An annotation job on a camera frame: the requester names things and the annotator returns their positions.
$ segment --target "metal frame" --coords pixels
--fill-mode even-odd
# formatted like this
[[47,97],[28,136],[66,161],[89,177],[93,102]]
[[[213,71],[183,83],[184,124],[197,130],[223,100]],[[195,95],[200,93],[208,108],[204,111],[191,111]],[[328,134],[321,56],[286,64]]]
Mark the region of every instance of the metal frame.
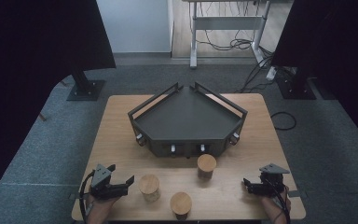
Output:
[[270,1],[266,2],[264,14],[261,17],[197,17],[197,1],[193,2],[193,30],[191,38],[190,68],[197,68],[197,31],[198,30],[254,30],[258,26],[252,50],[259,66],[264,66],[263,53],[259,48],[261,36],[266,26]]

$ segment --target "wooden floor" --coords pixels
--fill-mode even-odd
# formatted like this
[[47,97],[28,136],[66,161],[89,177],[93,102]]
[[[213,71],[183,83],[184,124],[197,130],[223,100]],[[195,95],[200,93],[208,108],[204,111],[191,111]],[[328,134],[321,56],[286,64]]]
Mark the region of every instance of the wooden floor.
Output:
[[[291,0],[271,1],[268,20],[260,42],[260,46],[274,51],[282,33],[290,8]],[[253,2],[205,2],[198,4],[198,16],[208,17],[240,17],[240,16],[261,16],[265,8],[265,1],[253,5]],[[173,58],[188,58],[191,44],[191,23],[193,15],[193,4],[181,0],[173,0],[174,30],[172,41]],[[211,42],[217,46],[230,46],[231,40],[247,39],[253,40],[255,32],[248,31],[197,31],[199,42]],[[250,49],[218,50],[209,44],[197,45],[198,57],[254,57]]]

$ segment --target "wooden peg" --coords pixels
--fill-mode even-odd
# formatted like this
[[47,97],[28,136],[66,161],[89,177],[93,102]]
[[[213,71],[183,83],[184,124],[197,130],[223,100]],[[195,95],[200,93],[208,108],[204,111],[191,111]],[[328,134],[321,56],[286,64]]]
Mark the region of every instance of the wooden peg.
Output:
[[171,197],[171,209],[178,220],[186,220],[191,209],[191,198],[184,192],[177,192]]
[[139,182],[139,190],[144,195],[145,200],[152,203],[160,196],[159,181],[155,175],[144,175]]
[[216,159],[209,154],[203,154],[197,160],[197,165],[199,167],[199,178],[211,179],[213,170],[216,168]]

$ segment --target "white wall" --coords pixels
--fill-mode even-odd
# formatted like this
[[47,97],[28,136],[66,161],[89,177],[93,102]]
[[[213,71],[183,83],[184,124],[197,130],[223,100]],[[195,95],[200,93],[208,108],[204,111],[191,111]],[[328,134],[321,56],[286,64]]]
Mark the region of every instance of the white wall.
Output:
[[172,0],[97,3],[113,53],[172,51]]

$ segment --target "tripod base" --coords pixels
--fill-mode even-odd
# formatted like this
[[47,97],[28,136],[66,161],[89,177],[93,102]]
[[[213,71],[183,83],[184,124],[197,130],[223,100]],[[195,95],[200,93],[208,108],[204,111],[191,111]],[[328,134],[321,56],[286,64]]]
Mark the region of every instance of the tripod base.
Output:
[[276,78],[279,89],[281,90],[282,97],[284,99],[291,100],[316,100],[315,94],[313,94],[310,85],[306,82],[304,88],[300,91],[295,91],[288,81],[285,78],[278,77]]
[[83,91],[75,85],[68,95],[67,101],[96,101],[100,96],[104,80],[90,80],[89,90]]

